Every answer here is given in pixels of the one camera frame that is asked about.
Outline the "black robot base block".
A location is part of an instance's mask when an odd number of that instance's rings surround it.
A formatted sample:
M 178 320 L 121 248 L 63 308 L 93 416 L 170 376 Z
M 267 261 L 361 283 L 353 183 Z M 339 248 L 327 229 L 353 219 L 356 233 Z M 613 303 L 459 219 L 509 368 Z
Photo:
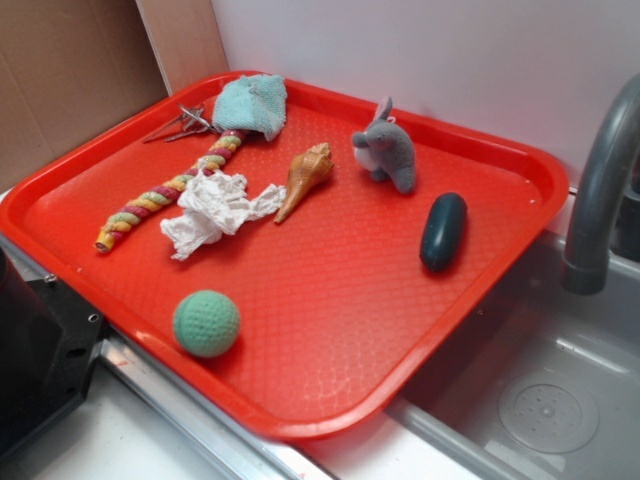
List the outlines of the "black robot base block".
M 64 281 L 24 279 L 1 254 L 1 458 L 87 397 L 103 314 Z

